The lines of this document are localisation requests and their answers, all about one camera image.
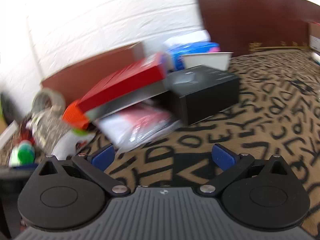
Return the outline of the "dark red cardboard box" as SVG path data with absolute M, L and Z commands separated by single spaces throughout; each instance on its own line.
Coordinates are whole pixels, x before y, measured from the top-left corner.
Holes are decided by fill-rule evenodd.
M 69 104 L 84 96 L 104 77 L 143 59 L 144 56 L 143 43 L 132 43 L 70 65 L 44 79 L 41 84 L 44 88 L 60 92 Z

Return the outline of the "blue white package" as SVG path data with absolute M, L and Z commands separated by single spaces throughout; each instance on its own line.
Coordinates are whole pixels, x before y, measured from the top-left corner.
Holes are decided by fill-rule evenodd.
M 182 55 L 220 52 L 220 45 L 211 41 L 206 30 L 173 36 L 163 42 L 162 48 L 168 71 L 184 69 Z

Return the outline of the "white plastic packet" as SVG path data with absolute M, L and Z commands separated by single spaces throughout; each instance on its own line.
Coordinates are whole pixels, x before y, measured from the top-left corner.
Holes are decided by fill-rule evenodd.
M 99 118 L 95 126 L 122 154 L 181 127 L 181 121 L 169 111 L 138 103 Z

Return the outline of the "red flat box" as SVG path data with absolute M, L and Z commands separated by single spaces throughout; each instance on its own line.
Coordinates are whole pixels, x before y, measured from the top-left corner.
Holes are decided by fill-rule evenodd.
M 164 55 L 153 54 L 103 78 L 71 103 L 62 119 L 86 129 L 94 120 L 166 92 L 166 75 Z

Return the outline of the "dark wooden headboard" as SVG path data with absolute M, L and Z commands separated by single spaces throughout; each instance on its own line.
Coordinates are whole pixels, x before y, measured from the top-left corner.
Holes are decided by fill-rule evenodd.
M 319 5 L 307 0 L 197 0 L 213 42 L 234 56 L 268 49 L 306 49 Z

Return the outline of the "black product box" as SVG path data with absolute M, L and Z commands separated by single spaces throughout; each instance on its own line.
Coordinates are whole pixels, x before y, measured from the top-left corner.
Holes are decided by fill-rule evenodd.
M 184 125 L 193 125 L 239 102 L 240 77 L 233 73 L 196 66 L 170 73 L 168 90 L 154 97 Z

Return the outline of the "dried herb sachet bag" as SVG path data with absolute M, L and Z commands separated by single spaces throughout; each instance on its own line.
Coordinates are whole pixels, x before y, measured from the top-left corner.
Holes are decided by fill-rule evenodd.
M 46 155 L 51 155 L 59 140 L 72 129 L 71 125 L 51 111 L 33 114 L 30 128 L 36 146 Z

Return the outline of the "letter patterned brown cloth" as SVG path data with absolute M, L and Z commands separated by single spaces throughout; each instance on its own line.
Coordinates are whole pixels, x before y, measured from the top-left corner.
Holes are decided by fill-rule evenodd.
M 313 239 L 303 228 L 319 210 L 309 207 L 302 224 L 281 231 L 250 228 L 233 219 L 217 198 L 197 189 L 222 173 L 212 160 L 221 144 L 236 154 L 267 160 L 281 155 L 310 201 L 319 183 L 305 187 L 319 166 L 319 66 L 303 50 L 269 51 L 234 57 L 226 72 L 240 77 L 239 102 L 232 107 L 119 154 L 97 128 L 69 131 L 37 165 L 2 170 L 9 192 L 21 193 L 46 157 L 67 160 L 112 145 L 115 158 L 105 174 L 130 194 L 109 200 L 101 214 L 79 228 L 49 231 L 28 226 L 18 239 Z

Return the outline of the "clear tape roll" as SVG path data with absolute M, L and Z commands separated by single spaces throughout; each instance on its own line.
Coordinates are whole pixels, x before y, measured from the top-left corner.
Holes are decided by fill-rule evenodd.
M 60 92 L 43 88 L 35 95 L 31 112 L 36 114 L 42 111 L 51 111 L 57 115 L 62 115 L 65 109 L 66 101 Z

